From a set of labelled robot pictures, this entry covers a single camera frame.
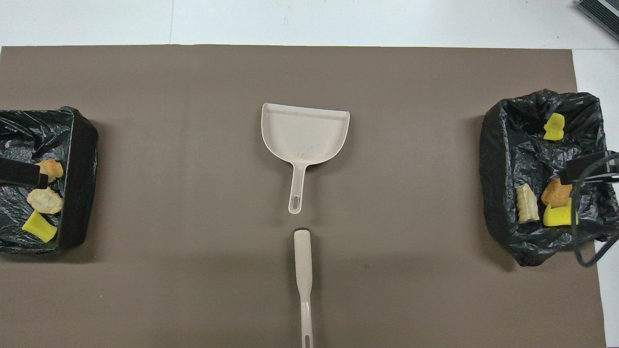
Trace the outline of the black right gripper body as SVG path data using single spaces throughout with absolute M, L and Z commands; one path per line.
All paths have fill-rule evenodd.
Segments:
M 576 183 L 578 180 L 584 183 L 617 183 L 619 181 L 618 153 L 601 151 L 567 161 L 563 168 L 563 182 Z

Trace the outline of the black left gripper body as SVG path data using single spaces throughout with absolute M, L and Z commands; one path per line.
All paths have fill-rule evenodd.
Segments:
M 0 160 L 0 185 L 45 189 L 49 186 L 48 176 L 40 169 L 40 166 L 31 163 Z

